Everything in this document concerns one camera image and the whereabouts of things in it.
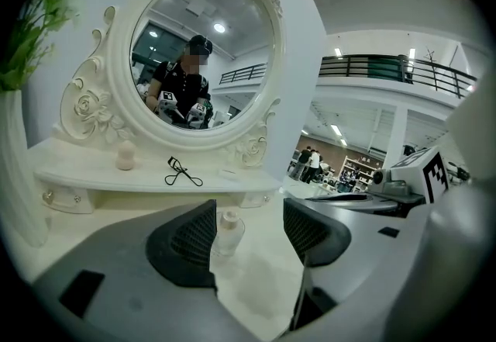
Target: person walking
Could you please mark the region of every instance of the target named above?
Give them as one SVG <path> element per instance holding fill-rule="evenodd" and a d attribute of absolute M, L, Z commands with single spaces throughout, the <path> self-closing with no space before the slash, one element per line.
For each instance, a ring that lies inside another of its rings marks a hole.
<path fill-rule="evenodd" d="M 312 155 L 311 150 L 312 150 L 311 147 L 307 147 L 306 149 L 301 151 L 300 157 L 298 158 L 298 161 L 296 162 L 293 171 L 289 174 L 289 178 L 294 179 L 295 181 L 300 179 L 301 173 L 303 172 L 303 169 L 305 168 L 308 159 Z"/>
<path fill-rule="evenodd" d="M 319 163 L 320 163 L 320 153 L 318 150 L 312 153 L 312 156 L 310 157 L 310 167 L 308 167 L 307 172 L 305 172 L 305 175 L 303 175 L 303 182 L 306 182 L 307 184 L 310 183 L 310 181 L 313 179 L 317 171 L 319 170 Z"/>

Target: drawer knob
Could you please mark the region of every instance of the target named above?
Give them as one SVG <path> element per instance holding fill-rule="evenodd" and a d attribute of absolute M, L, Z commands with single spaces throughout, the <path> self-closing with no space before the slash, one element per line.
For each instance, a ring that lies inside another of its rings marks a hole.
<path fill-rule="evenodd" d="M 53 197 L 55 196 L 55 194 L 53 193 L 53 191 L 49 190 L 47 192 L 44 192 L 42 195 L 41 195 L 41 198 L 43 199 L 43 201 L 50 205 L 53 203 Z"/>

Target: drawer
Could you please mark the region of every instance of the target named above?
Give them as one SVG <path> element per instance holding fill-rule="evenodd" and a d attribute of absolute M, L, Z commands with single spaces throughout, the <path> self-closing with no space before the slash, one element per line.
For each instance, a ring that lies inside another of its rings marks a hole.
<path fill-rule="evenodd" d="M 268 203 L 274 191 L 271 192 L 246 192 L 246 193 L 233 193 L 232 197 L 236 205 L 242 209 L 252 209 L 261 207 Z"/>
<path fill-rule="evenodd" d="M 93 191 L 41 181 L 37 185 L 40 201 L 51 209 L 72 214 L 91 214 L 95 209 Z"/>

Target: green plant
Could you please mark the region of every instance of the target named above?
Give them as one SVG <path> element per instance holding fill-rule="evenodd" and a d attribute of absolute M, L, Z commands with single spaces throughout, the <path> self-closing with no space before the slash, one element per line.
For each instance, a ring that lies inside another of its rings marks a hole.
<path fill-rule="evenodd" d="M 5 56 L 0 61 L 0 92 L 19 90 L 53 44 L 44 45 L 48 34 L 76 19 L 71 0 L 29 0 L 15 21 Z"/>

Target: black t-shirt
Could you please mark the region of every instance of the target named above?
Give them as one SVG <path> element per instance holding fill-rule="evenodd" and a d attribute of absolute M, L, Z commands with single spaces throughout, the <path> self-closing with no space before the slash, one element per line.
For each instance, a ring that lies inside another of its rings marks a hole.
<path fill-rule="evenodd" d="M 162 83 L 160 91 L 172 92 L 177 100 L 177 110 L 185 117 L 198 98 L 206 98 L 208 80 L 200 74 L 189 74 L 179 63 L 167 71 L 168 62 L 162 62 L 153 73 L 153 78 Z"/>
<path fill-rule="evenodd" d="M 300 157 L 298 158 L 298 161 L 300 163 L 306 163 L 310 156 L 312 155 L 312 152 L 308 149 L 304 149 L 301 151 Z"/>

